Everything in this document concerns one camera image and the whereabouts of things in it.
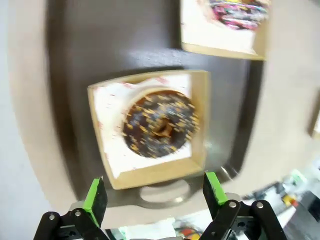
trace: donut hole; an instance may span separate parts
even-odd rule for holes
[[[152,133],[158,137],[169,137],[172,132],[172,126],[170,126],[169,123],[169,119],[161,118],[158,127],[156,127]]]

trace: beige tabletop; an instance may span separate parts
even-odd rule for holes
[[[316,0],[275,0],[258,110],[241,173],[223,185],[240,195],[315,159],[308,134],[320,85],[320,7]],[[44,45],[45,0],[10,1],[8,63],[19,132],[47,199],[64,213],[76,201],[54,130]],[[201,192],[180,206],[108,208],[104,228],[150,223],[206,208]]]

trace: chocolate donut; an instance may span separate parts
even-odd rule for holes
[[[149,93],[129,109],[122,134],[126,145],[146,158],[171,154],[191,140],[199,120],[190,99],[174,90]]]

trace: screw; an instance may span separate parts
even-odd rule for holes
[[[237,206],[237,204],[234,202],[234,201],[231,201],[230,203],[229,203],[229,207],[230,208],[235,208]]]
[[[258,207],[258,209],[262,209],[264,207],[264,205],[261,202],[258,202],[256,206]]]

